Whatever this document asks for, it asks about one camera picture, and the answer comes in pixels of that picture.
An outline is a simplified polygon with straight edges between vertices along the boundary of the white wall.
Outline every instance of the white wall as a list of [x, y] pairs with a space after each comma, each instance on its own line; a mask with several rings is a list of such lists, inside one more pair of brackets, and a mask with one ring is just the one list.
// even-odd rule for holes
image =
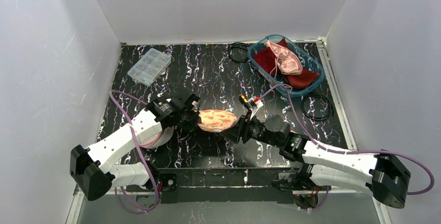
[[64, 223], [120, 44], [96, 0], [0, 0], [1, 223]]
[[[347, 0], [328, 51], [361, 149], [409, 154], [441, 176], [441, 0]], [[429, 184], [409, 163], [410, 190]], [[408, 196], [393, 223], [441, 223], [441, 187]]]
[[120, 42], [325, 36], [345, 0], [98, 0]]

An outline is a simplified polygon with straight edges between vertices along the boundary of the pink satin pouch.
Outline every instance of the pink satin pouch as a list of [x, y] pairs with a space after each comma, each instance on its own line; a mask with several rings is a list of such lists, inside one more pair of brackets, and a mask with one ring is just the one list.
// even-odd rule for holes
[[299, 75], [302, 73], [303, 66], [300, 59], [290, 49], [267, 41], [265, 46], [269, 47], [276, 56], [276, 64], [282, 74]]

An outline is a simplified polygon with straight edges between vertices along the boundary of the plastic basket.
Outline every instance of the plastic basket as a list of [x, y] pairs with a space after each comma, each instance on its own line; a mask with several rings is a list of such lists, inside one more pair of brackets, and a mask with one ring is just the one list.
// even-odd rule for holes
[[[251, 62], [251, 66], [254, 67], [265, 79], [267, 79], [272, 85], [277, 84], [284, 84], [284, 79], [282, 77], [276, 76], [276, 79], [269, 75], [256, 61], [254, 61], [253, 57], [256, 55], [259, 51], [266, 48], [265, 43], [267, 41], [271, 41], [274, 43], [277, 43], [281, 41], [283, 38], [287, 41], [288, 47], [291, 51], [293, 51], [300, 59], [300, 62], [302, 63], [303, 69], [308, 69], [312, 72], [320, 71], [320, 74], [318, 75], [317, 79], [310, 84], [305, 89], [292, 89], [290, 92], [290, 97], [300, 97], [304, 96], [311, 91], [313, 91], [317, 86], [325, 79], [325, 71], [323, 70], [323, 66], [317, 62], [313, 57], [308, 55], [303, 49], [298, 47], [296, 44], [292, 43], [288, 38], [273, 34], [266, 36], [263, 40], [257, 42], [256, 44], [252, 45], [250, 48], [248, 48], [248, 58]], [[277, 87], [277, 90], [282, 93], [283, 95], [287, 95], [287, 92], [282, 87]]]

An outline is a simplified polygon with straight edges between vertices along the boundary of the red cloth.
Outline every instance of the red cloth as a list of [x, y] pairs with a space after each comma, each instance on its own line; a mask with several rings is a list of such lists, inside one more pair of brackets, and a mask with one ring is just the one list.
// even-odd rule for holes
[[[278, 45], [288, 48], [287, 41], [283, 38]], [[276, 55], [274, 55], [271, 48], [266, 47], [254, 55], [253, 59], [271, 76], [274, 77], [276, 72]], [[318, 77], [319, 72], [312, 72], [308, 69], [303, 69], [299, 75], [283, 75], [285, 81], [294, 89], [305, 89]]]

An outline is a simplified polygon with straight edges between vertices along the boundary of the gray floor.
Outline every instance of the gray floor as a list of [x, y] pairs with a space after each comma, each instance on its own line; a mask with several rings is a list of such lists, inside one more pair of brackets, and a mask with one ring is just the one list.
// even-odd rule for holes
[[372, 198], [367, 195], [331, 193], [325, 205], [311, 214], [273, 202], [192, 202], [161, 204], [150, 214], [135, 215], [123, 210], [114, 195], [106, 195], [93, 202], [84, 201], [78, 223], [372, 224], [380, 222]]

